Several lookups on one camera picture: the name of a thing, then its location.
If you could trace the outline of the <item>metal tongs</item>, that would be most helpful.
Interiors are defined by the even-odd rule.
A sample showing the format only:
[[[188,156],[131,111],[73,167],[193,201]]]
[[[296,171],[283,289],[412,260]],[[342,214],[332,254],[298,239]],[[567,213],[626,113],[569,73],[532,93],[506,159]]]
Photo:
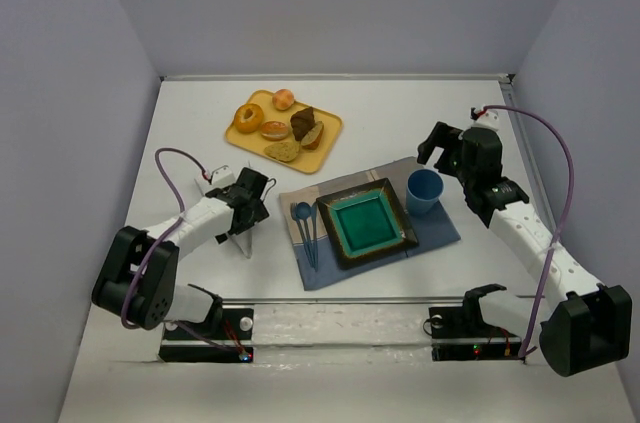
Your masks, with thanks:
[[[218,188],[205,189],[202,185],[203,180],[201,180],[200,178],[195,178],[194,182],[202,197],[204,197],[209,191],[213,189],[218,189]],[[234,235],[228,235],[227,239],[236,247],[236,249],[243,255],[245,259],[250,260],[252,258],[253,236],[252,236],[251,230],[249,230],[246,233],[246,235],[243,236],[242,238],[238,238],[238,236],[234,236]]]

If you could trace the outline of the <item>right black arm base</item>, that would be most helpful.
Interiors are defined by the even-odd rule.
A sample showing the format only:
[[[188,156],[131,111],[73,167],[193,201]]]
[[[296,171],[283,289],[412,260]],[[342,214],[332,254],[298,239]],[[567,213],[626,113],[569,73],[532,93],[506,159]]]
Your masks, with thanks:
[[[489,284],[465,292],[458,305],[432,306],[423,322],[435,362],[518,358],[520,337],[484,320],[480,302],[502,296],[506,288]]]

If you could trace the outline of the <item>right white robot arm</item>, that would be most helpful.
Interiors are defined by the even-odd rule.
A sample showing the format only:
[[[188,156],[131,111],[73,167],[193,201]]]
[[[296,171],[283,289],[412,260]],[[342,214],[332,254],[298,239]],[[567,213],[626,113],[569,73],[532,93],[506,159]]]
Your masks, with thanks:
[[[586,271],[541,221],[528,195],[502,174],[501,140],[492,127],[462,130],[437,123],[418,147],[424,164],[435,149],[436,170],[461,185],[468,208],[516,256],[538,287],[532,304],[501,284],[464,294],[455,323],[466,330],[497,327],[521,339],[518,357],[533,349],[558,375],[572,376],[629,354],[632,299]]]

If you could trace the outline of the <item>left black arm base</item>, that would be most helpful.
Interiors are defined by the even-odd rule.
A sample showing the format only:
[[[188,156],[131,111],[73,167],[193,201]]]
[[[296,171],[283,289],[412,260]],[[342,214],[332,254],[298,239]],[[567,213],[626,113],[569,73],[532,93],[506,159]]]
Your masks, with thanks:
[[[251,364],[254,360],[254,308],[225,307],[213,332],[187,323],[166,325],[158,351],[165,363]]]

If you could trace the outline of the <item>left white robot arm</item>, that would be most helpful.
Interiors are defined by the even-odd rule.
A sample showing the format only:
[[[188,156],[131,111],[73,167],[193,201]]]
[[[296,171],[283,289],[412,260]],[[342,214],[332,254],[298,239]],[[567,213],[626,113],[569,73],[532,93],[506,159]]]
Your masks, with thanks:
[[[94,284],[92,303],[135,329],[175,322],[215,330],[222,299],[197,285],[178,285],[178,263],[200,246],[222,244],[269,217],[263,201],[267,176],[245,167],[236,180],[222,180],[226,187],[215,180],[198,203],[174,218],[146,229],[121,228]]]

